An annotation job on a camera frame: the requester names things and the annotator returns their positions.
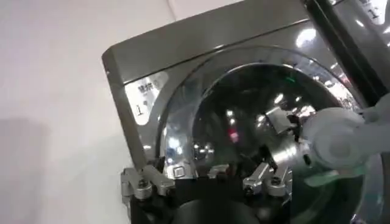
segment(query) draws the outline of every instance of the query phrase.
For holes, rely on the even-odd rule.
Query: white plastic part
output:
[[[321,110],[304,124],[302,138],[311,143],[313,159],[331,169],[308,178],[310,186],[361,175],[371,155],[390,152],[390,94],[361,115],[343,108]]]

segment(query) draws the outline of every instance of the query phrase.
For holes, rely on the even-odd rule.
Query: label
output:
[[[125,86],[127,98],[138,125],[146,125],[149,122],[154,102],[167,81],[168,74],[158,72]]]
[[[388,0],[357,0],[358,5],[375,25],[382,25],[386,19]]]

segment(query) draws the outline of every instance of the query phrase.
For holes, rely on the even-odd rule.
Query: screw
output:
[[[271,179],[271,184],[276,186],[276,185],[279,185],[282,181],[280,180],[279,177],[272,177]]]
[[[144,180],[144,179],[141,179],[141,180],[138,182],[138,187],[139,187],[139,188],[145,188],[145,187],[147,187],[147,181]]]

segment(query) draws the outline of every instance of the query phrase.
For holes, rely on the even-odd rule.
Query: front-loading washer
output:
[[[272,139],[264,114],[275,105],[305,122],[323,108],[365,104],[300,1],[228,5],[118,43],[103,62],[135,167],[159,161],[174,180],[251,159]],[[366,176],[375,178],[317,189],[294,181],[292,222],[376,222],[379,156]]]

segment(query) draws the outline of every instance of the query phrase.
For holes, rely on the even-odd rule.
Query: white wall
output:
[[[164,0],[1,0],[0,223],[128,223],[101,55],[174,20]]]

